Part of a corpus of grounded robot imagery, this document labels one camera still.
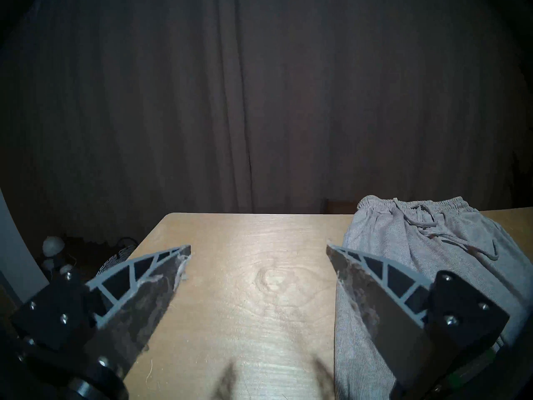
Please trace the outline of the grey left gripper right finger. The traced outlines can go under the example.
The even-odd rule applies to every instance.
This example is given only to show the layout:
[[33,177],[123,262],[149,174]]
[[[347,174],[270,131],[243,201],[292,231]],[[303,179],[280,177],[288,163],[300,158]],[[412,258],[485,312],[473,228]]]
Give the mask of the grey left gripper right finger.
[[393,392],[458,392],[491,365],[509,314],[449,270],[327,245],[339,284],[396,378]]

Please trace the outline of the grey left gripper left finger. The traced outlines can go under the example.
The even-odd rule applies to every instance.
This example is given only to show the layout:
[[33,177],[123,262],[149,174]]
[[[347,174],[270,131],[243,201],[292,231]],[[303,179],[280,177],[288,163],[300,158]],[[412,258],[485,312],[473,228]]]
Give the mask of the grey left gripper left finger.
[[11,316],[22,339],[128,373],[175,297],[191,245],[128,259],[84,282],[59,274]]

